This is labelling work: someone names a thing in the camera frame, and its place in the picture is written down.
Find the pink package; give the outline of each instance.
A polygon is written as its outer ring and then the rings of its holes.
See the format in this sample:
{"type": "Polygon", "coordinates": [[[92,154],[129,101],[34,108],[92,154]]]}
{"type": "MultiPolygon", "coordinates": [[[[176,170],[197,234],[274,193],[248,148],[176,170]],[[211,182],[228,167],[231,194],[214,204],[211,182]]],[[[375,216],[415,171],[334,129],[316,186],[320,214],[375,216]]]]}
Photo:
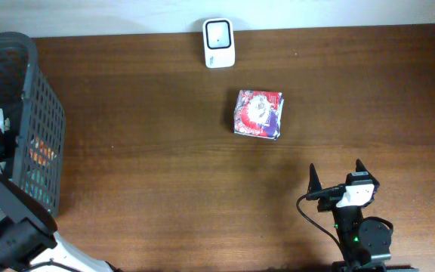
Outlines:
{"type": "Polygon", "coordinates": [[[283,102],[280,92],[241,90],[234,110],[234,133],[276,140],[283,102]]]}

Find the gray plastic basket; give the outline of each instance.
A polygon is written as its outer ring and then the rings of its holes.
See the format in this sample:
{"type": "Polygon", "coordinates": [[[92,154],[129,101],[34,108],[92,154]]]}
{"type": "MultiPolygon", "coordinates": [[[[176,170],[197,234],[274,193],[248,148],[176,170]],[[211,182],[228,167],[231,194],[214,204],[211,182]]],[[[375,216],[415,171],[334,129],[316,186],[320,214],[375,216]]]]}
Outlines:
{"type": "Polygon", "coordinates": [[[0,108],[18,135],[10,180],[56,216],[65,112],[38,68],[35,44],[24,34],[0,33],[0,108]]]}

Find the wooden table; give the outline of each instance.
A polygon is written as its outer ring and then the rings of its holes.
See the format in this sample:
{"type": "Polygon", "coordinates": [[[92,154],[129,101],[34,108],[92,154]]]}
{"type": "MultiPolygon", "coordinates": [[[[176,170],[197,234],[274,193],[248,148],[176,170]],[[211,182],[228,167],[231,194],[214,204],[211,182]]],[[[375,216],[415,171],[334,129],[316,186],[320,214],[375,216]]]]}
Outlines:
{"type": "Polygon", "coordinates": [[[66,111],[63,236],[126,271],[331,264],[295,202],[311,162],[330,187],[360,158],[381,182],[364,215],[395,226],[389,264],[435,271],[435,25],[235,39],[222,70],[201,33],[35,40],[66,111]],[[240,89],[283,93],[277,141],[232,133],[240,89]]]}

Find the cable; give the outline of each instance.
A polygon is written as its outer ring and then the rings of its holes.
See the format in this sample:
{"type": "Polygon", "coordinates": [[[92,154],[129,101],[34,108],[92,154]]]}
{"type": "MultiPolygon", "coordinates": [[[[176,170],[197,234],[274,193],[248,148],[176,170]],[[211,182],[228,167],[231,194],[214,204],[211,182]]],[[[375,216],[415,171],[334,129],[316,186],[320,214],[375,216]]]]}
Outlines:
{"type": "Polygon", "coordinates": [[[347,265],[347,270],[350,271],[350,264],[349,264],[349,262],[348,262],[348,260],[347,260],[347,258],[345,256],[345,252],[342,249],[342,247],[340,246],[340,242],[338,242],[337,238],[335,238],[335,236],[333,236],[333,234],[328,232],[322,226],[318,225],[315,221],[311,220],[311,218],[309,218],[307,215],[305,215],[305,213],[303,211],[301,211],[301,209],[300,209],[300,201],[305,199],[308,195],[309,195],[309,193],[307,193],[307,194],[305,194],[303,196],[300,196],[300,198],[296,202],[296,209],[298,210],[298,212],[300,212],[301,216],[303,216],[305,219],[307,219],[313,226],[317,227],[319,230],[321,230],[322,232],[324,232],[326,235],[330,236],[330,238],[333,239],[333,241],[337,244],[338,249],[340,249],[341,255],[344,257],[345,264],[347,265]]]}
{"type": "Polygon", "coordinates": [[[46,261],[46,262],[32,265],[32,266],[28,267],[27,269],[22,270],[21,272],[33,271],[37,268],[44,267],[44,266],[56,266],[56,267],[59,267],[61,269],[64,269],[64,270],[67,270],[70,272],[81,272],[80,270],[76,270],[75,268],[67,267],[64,264],[54,262],[53,259],[50,259],[50,261],[46,261]]]}

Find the snack package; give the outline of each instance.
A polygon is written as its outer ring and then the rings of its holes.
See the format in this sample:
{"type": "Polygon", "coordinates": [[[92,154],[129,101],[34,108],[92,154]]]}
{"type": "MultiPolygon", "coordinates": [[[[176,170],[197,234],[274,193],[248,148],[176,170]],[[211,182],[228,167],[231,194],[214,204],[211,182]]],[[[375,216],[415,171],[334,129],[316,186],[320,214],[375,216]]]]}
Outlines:
{"type": "Polygon", "coordinates": [[[234,110],[234,133],[276,140],[283,102],[280,92],[241,90],[234,110]]]}

